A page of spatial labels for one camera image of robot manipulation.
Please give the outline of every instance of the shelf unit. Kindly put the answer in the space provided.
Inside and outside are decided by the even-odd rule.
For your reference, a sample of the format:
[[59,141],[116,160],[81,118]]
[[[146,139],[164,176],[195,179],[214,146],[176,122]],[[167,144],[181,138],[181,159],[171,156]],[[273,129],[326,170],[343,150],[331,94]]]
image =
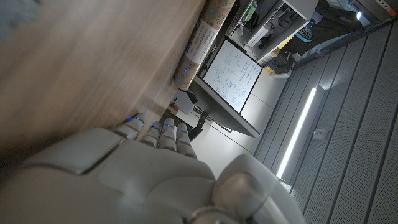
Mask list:
[[[252,1],[247,1],[248,5],[242,5],[241,7],[245,9],[242,14],[239,14],[235,17],[235,22],[233,24],[233,29],[235,30],[238,22],[243,17],[243,15],[248,10]],[[253,47],[247,45],[248,41],[253,38],[258,32],[260,32],[261,27],[265,26],[267,23],[271,22],[276,17],[277,11],[283,6],[287,5],[291,9],[293,9],[298,16],[292,21],[289,26],[281,29],[275,29],[271,39],[265,45],[263,49],[258,48],[261,44],[258,42]],[[243,35],[239,35],[236,32],[230,32],[229,38],[240,45],[242,48],[247,50],[247,55],[252,57],[258,63],[263,64],[265,57],[270,54],[273,50],[275,50],[281,43],[285,42],[293,35],[295,35],[300,29],[302,29],[305,25],[307,25],[312,17],[313,12],[315,11],[315,7],[318,4],[318,0],[274,0],[274,4],[271,9],[265,13],[265,16],[262,18],[261,22],[257,25],[253,31],[249,31],[246,28],[243,29]]]

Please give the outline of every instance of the wall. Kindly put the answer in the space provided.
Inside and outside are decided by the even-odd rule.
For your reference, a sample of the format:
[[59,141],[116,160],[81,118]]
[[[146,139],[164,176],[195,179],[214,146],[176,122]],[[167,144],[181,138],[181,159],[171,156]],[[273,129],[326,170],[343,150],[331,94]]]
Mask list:
[[398,223],[398,23],[294,71],[254,156],[273,173],[309,91],[326,89],[290,183],[308,223]]
[[[267,126],[286,80],[273,79],[263,70],[244,105],[242,116],[260,133]],[[194,112],[185,115],[179,111],[177,116],[193,127],[199,120],[199,115]],[[253,155],[260,139],[236,131],[229,133],[214,122],[206,122],[202,133],[192,141],[192,146],[198,159],[206,162],[217,177],[236,156]]]

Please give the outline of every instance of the metal shelf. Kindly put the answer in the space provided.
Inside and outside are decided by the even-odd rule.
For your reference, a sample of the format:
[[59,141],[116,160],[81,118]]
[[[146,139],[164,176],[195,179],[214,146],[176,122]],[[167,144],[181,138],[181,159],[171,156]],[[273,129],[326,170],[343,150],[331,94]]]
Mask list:
[[[267,24],[272,16],[275,14],[275,10],[280,9],[284,4],[287,4],[291,9],[293,9],[299,16],[298,18],[291,23],[288,27],[283,30],[275,30],[271,39],[268,41],[266,46],[263,49],[259,49],[258,45],[261,43],[257,43],[255,46],[250,47],[246,46],[246,43],[250,38],[254,36],[256,32],[260,30],[262,26]],[[256,60],[257,62],[261,62],[269,53],[275,50],[281,43],[285,42],[288,38],[296,34],[301,28],[308,24],[309,20],[312,17],[313,12],[315,11],[315,7],[318,4],[318,0],[283,0],[276,1],[272,9],[264,16],[259,25],[254,29],[252,33],[250,33],[247,29],[243,28],[243,35],[240,36],[237,33],[229,34],[229,38],[231,38],[234,42],[236,42],[239,46],[247,51],[247,55]]]

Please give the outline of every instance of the white wall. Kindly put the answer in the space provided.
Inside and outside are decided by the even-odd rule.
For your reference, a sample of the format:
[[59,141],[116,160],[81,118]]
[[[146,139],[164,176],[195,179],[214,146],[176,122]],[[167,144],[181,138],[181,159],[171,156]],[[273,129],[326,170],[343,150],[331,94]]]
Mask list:
[[[267,126],[286,80],[273,79],[263,70],[254,85],[241,114],[260,134],[263,134]],[[193,127],[196,127],[199,120],[199,115],[195,113],[185,115],[179,111],[177,116]],[[191,144],[198,159],[206,162],[218,177],[238,155],[253,155],[260,138],[255,139],[236,131],[229,133],[214,122],[206,122],[202,133]]]

